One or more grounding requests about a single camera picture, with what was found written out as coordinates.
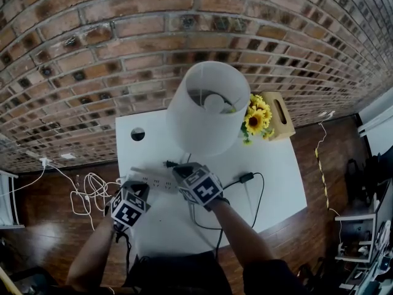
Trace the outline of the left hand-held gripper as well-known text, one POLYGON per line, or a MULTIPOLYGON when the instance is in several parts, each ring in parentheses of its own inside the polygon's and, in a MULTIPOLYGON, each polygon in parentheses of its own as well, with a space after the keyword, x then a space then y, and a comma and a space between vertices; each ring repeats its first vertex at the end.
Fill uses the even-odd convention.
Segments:
POLYGON ((111 216, 126 227, 133 227, 149 209, 150 187, 142 181, 128 180, 111 199, 111 216))

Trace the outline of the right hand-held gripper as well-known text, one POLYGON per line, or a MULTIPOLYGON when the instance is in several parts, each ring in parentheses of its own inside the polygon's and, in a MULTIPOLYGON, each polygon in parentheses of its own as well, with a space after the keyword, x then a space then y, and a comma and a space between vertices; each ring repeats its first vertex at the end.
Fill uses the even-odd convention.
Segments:
POLYGON ((172 174, 184 198, 207 210, 207 205, 223 192, 218 177, 205 165, 196 162, 180 164, 172 169, 172 174))

